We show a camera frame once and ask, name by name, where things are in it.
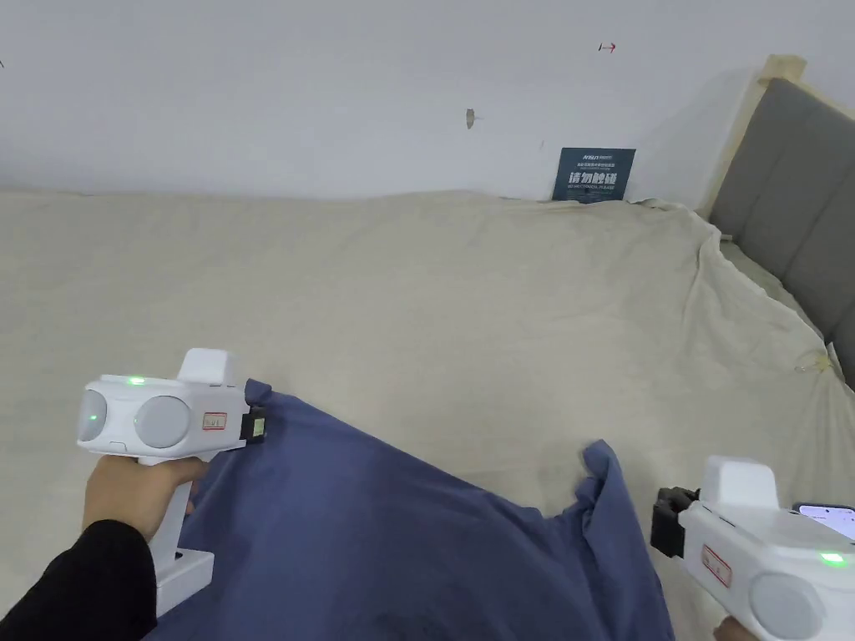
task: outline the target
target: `red label sticker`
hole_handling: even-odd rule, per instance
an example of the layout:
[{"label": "red label sticker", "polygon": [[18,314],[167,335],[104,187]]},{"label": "red label sticker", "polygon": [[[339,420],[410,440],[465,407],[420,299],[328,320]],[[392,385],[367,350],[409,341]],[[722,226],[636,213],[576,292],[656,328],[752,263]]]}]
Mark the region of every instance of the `red label sticker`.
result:
[{"label": "red label sticker", "polygon": [[206,412],[202,417],[202,429],[205,432],[219,432],[226,429],[225,412]]},{"label": "red label sticker", "polygon": [[734,573],[718,554],[705,545],[701,550],[700,560],[710,572],[716,575],[716,579],[721,581],[724,587],[730,588],[730,580]]}]

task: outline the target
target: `blue towel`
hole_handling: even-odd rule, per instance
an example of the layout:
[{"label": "blue towel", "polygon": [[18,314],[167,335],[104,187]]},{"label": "blue towel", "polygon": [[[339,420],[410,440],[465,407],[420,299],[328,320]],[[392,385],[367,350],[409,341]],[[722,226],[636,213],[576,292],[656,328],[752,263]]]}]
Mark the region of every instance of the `blue towel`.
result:
[{"label": "blue towel", "polygon": [[246,399],[267,441],[214,459],[181,535],[214,579],[150,638],[674,638],[605,442],[546,519],[268,385]]}]

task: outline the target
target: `dark blue sign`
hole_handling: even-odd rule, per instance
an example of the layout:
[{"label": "dark blue sign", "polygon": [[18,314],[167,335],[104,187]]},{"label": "dark blue sign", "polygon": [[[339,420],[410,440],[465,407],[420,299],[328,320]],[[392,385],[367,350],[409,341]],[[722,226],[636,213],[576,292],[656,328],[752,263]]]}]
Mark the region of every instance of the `dark blue sign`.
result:
[{"label": "dark blue sign", "polygon": [[634,158],[634,149],[565,147],[561,150],[552,200],[623,200]]}]

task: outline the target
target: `green led light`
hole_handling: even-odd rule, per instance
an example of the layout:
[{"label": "green led light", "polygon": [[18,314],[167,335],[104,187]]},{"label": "green led light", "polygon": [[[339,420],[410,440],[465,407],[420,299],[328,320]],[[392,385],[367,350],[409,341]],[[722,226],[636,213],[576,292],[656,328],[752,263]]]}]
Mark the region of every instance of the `green led light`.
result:
[{"label": "green led light", "polygon": [[846,567],[846,559],[843,558],[843,555],[837,554],[837,552],[822,552],[819,556],[826,565],[830,565],[831,567]]}]

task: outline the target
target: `beige bedsheet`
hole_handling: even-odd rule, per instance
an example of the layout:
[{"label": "beige bedsheet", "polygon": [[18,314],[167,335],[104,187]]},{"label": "beige bedsheet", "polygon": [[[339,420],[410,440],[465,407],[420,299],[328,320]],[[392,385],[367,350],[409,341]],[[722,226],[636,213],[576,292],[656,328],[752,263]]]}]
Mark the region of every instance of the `beige bedsheet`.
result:
[{"label": "beige bedsheet", "polygon": [[[77,533],[82,386],[172,376],[192,346],[547,513],[595,438],[645,529],[710,454],[772,465],[784,503],[855,503],[855,406],[822,340],[685,209],[7,193],[0,230],[3,606]],[[720,612],[653,557],[679,638],[708,638]]]}]

